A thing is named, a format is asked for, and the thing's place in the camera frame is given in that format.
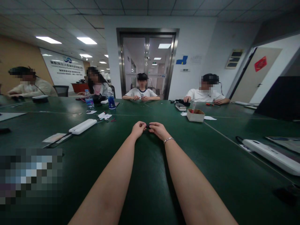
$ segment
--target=water bottle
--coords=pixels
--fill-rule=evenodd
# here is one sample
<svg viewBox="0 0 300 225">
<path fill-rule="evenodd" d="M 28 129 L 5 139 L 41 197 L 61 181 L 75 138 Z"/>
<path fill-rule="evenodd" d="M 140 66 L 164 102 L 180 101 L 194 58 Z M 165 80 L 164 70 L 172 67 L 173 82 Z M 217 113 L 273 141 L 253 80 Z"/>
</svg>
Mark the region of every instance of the water bottle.
<svg viewBox="0 0 300 225">
<path fill-rule="evenodd" d="M 113 91 L 112 88 L 109 87 L 108 89 L 108 107 L 109 109 L 116 109 L 116 105 L 115 105 L 115 98 L 113 96 Z"/>
<path fill-rule="evenodd" d="M 94 109 L 94 101 L 93 96 L 90 94 L 90 92 L 86 89 L 85 90 L 85 102 L 87 103 L 88 109 Z"/>
</svg>

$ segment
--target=silver bracelet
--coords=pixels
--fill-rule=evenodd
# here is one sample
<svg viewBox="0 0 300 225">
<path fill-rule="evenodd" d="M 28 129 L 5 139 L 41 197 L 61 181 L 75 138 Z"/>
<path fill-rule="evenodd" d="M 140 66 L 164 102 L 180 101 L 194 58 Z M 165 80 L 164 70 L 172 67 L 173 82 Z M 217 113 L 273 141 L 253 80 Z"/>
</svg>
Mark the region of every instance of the silver bracelet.
<svg viewBox="0 0 300 225">
<path fill-rule="evenodd" d="M 163 143 L 166 143 L 166 141 L 170 140 L 170 139 L 173 139 L 175 141 L 174 138 L 170 137 L 170 138 L 167 138 Z"/>
</svg>

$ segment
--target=door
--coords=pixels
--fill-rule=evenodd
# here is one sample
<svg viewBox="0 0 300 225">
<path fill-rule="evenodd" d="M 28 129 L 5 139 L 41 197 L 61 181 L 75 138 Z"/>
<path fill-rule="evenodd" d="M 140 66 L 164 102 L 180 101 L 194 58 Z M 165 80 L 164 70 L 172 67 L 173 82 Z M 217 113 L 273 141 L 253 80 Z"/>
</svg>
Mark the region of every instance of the door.
<svg viewBox="0 0 300 225">
<path fill-rule="evenodd" d="M 281 48 L 258 47 L 233 94 L 231 101 L 249 103 L 282 51 Z"/>
<path fill-rule="evenodd" d="M 121 34 L 122 95 L 138 88 L 137 74 L 148 75 L 147 88 L 167 99 L 175 35 Z"/>
</svg>

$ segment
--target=black chair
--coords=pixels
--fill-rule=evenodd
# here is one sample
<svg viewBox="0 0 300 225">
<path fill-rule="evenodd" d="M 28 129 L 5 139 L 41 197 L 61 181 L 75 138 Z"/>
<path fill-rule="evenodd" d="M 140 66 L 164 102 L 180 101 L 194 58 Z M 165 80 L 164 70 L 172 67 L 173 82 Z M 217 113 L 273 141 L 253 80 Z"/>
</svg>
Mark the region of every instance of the black chair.
<svg viewBox="0 0 300 225">
<path fill-rule="evenodd" d="M 114 98 L 116 98 L 115 87 L 112 85 L 110 85 L 110 87 L 112 88 Z"/>
<path fill-rule="evenodd" d="M 57 95 L 59 97 L 68 97 L 68 90 L 69 90 L 69 86 L 65 86 L 65 85 L 54 85 L 53 86 L 54 89 L 57 92 Z"/>
</svg>

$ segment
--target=conference table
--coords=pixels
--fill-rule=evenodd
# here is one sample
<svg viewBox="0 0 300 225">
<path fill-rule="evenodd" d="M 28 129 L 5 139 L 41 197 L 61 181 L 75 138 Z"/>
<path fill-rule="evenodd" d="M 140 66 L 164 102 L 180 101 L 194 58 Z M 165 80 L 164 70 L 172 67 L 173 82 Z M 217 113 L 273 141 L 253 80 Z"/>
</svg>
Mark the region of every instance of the conference table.
<svg viewBox="0 0 300 225">
<path fill-rule="evenodd" d="M 255 114 L 252 109 L 233 103 L 221 107 L 197 105 L 217 120 L 190 122 L 168 100 L 135 103 L 116 99 L 119 105 L 95 106 L 95 114 L 86 114 L 86 104 L 71 97 L 49 97 L 49 102 L 22 105 L 0 96 L 0 112 L 26 114 L 0 122 L 11 133 L 0 135 L 0 151 L 40 149 L 44 139 L 87 119 L 106 112 L 108 121 L 95 124 L 80 135 L 73 135 L 56 148 L 61 149 L 62 183 L 56 197 L 50 194 L 36 203 L 11 205 L 7 221 L 42 224 L 67 224 L 90 188 L 125 141 L 137 121 L 160 122 L 183 151 L 205 175 L 239 224 L 299 224 L 300 205 L 291 207 L 273 191 L 300 185 L 300 178 L 241 148 L 235 136 L 271 144 L 264 136 L 299 137 L 299 125 Z M 135 144 L 132 175 L 119 224 L 185 224 L 168 169 L 164 144 L 145 131 Z"/>
</svg>

